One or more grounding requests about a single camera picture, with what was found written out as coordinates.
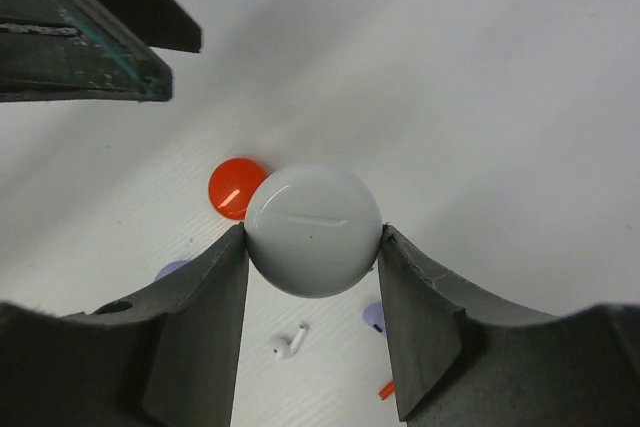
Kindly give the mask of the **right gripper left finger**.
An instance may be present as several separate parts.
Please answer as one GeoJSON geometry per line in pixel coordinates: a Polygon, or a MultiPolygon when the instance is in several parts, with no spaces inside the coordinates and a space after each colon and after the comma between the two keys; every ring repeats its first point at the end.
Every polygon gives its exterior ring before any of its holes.
{"type": "Polygon", "coordinates": [[[226,426],[248,286],[242,225],[91,314],[1,306],[5,426],[226,426]]]}

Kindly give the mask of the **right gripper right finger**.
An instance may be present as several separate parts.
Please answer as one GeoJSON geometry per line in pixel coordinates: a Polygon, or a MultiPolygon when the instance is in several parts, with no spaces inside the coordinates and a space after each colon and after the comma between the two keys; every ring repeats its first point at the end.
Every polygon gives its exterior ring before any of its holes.
{"type": "Polygon", "coordinates": [[[378,272],[409,426],[635,426],[639,309],[553,316],[492,294],[385,226],[378,272]]]}

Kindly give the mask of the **white round charging case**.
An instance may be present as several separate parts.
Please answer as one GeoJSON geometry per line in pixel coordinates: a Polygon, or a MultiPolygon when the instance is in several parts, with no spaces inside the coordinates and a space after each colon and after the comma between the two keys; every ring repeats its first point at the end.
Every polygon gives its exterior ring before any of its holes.
{"type": "Polygon", "coordinates": [[[325,298],[360,282],[378,256],[378,204],[354,173],[294,165],[256,190],[244,220],[249,257],[263,278],[297,297],[325,298]]]}

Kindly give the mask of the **purple round charging case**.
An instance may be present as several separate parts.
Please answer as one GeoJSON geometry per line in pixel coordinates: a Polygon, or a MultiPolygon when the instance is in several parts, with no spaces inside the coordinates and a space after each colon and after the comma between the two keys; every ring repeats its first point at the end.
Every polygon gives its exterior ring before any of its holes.
{"type": "Polygon", "coordinates": [[[187,265],[190,262],[189,259],[181,259],[177,261],[173,261],[162,267],[159,272],[156,274],[154,281],[158,281],[171,273],[177,271],[181,267],[187,265]]]}

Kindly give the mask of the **orange round charging case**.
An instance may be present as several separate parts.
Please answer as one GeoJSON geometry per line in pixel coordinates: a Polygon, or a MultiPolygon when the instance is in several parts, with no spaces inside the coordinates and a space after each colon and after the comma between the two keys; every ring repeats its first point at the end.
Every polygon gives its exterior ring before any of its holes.
{"type": "Polygon", "coordinates": [[[252,196],[268,176],[267,169],[250,158],[228,159],[210,176],[210,203],[223,217],[242,221],[252,196]]]}

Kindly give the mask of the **orange earbud lower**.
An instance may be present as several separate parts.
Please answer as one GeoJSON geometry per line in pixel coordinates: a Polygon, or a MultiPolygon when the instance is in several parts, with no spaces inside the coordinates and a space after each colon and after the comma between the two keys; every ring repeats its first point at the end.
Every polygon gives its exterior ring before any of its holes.
{"type": "Polygon", "coordinates": [[[378,392],[378,398],[382,401],[385,401],[389,397],[391,397],[394,393],[395,393],[395,382],[391,380],[378,392]]]}

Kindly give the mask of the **purple earbud left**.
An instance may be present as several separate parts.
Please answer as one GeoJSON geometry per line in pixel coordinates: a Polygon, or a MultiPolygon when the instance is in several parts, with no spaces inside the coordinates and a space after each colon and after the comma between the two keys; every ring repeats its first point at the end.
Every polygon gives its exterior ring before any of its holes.
{"type": "Polygon", "coordinates": [[[367,305],[362,312],[362,318],[366,325],[374,329],[383,338],[387,338],[384,311],[381,301],[367,305]]]}

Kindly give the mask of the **white earbud lower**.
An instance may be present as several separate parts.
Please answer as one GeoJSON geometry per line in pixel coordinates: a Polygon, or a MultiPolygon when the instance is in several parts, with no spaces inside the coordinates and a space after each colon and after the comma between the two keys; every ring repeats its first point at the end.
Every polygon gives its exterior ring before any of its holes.
{"type": "Polygon", "coordinates": [[[307,334],[309,325],[300,323],[297,332],[291,338],[276,336],[271,342],[271,352],[277,360],[286,360],[294,356],[302,346],[307,334]]]}

